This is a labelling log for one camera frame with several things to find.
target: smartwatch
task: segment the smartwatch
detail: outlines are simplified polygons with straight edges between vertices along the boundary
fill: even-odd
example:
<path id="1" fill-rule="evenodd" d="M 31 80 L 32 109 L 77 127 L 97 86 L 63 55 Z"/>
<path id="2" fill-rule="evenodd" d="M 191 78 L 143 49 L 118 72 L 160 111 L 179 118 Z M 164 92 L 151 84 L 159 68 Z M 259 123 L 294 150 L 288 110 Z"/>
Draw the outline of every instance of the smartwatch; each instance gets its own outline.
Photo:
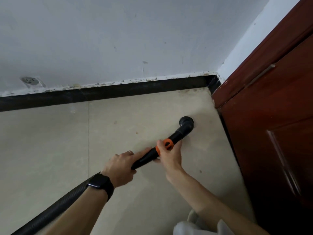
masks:
<path id="1" fill-rule="evenodd" d="M 92 186 L 93 188 L 96 189 L 103 189 L 106 191 L 106 193 L 108 194 L 108 200 L 111 198 L 113 191 L 114 191 L 114 186 L 112 184 L 112 182 L 110 181 L 110 178 L 108 176 L 102 175 L 102 174 L 96 174 L 94 175 L 90 181 L 87 184 L 88 186 Z"/>

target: watch face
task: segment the watch face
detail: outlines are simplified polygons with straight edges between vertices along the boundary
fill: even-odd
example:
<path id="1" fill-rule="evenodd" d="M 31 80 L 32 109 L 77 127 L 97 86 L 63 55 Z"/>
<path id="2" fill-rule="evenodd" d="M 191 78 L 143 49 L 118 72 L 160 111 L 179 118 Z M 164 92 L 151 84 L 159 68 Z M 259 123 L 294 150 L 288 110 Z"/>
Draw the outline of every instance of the watch face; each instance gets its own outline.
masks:
<path id="1" fill-rule="evenodd" d="M 107 181 L 108 177 L 104 176 L 102 174 L 95 175 L 88 183 L 88 185 L 96 187 L 96 188 L 101 188 Z"/>

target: reddish brown door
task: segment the reddish brown door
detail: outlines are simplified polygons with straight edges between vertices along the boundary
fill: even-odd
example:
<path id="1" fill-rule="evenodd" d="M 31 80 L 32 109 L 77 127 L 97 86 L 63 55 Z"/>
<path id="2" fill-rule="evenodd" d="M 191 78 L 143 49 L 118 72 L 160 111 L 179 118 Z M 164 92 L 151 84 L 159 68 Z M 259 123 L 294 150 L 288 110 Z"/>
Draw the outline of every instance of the reddish brown door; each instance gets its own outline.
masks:
<path id="1" fill-rule="evenodd" d="M 311 226 L 313 36 L 219 111 L 259 224 L 272 234 Z"/>

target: forearm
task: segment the forearm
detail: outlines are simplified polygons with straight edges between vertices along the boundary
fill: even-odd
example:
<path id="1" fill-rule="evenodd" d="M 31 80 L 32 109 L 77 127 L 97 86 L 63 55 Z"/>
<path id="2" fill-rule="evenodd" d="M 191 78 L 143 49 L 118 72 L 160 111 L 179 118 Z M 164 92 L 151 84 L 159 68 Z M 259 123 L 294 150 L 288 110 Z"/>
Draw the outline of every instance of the forearm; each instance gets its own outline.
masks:
<path id="1" fill-rule="evenodd" d="M 90 234 L 107 202 L 107 198 L 105 190 L 88 187 L 62 214 L 46 235 Z"/>
<path id="2" fill-rule="evenodd" d="M 223 204 L 183 169 L 175 170 L 168 179 L 212 231 L 216 230 L 218 221 L 222 219 L 235 234 L 268 234 Z"/>

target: vacuum cleaner hose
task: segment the vacuum cleaner hose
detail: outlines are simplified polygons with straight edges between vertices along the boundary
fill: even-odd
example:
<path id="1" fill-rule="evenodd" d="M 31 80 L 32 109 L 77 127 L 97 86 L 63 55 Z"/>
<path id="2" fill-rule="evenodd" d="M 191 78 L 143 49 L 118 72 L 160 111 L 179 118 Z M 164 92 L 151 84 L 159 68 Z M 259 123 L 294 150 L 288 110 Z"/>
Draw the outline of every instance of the vacuum cleaner hose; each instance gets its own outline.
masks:
<path id="1" fill-rule="evenodd" d="M 168 150 L 171 150 L 175 143 L 179 140 L 183 139 L 186 135 L 188 135 L 194 129 L 194 121 L 192 118 L 188 116 L 184 116 L 179 120 L 180 127 L 173 133 L 170 137 L 165 139 L 164 145 Z M 142 158 L 137 160 L 131 169 L 135 170 L 148 162 L 156 159 L 160 155 L 160 151 L 158 147 L 152 148 L 148 153 L 146 153 Z M 39 230 L 44 228 L 50 222 L 52 222 L 56 217 L 58 217 L 61 213 L 67 210 L 85 191 L 86 186 L 89 180 L 92 178 L 88 178 L 54 204 L 52 204 L 45 211 L 34 217 L 31 221 L 26 223 L 24 226 L 16 230 L 11 235 L 34 235 Z"/>

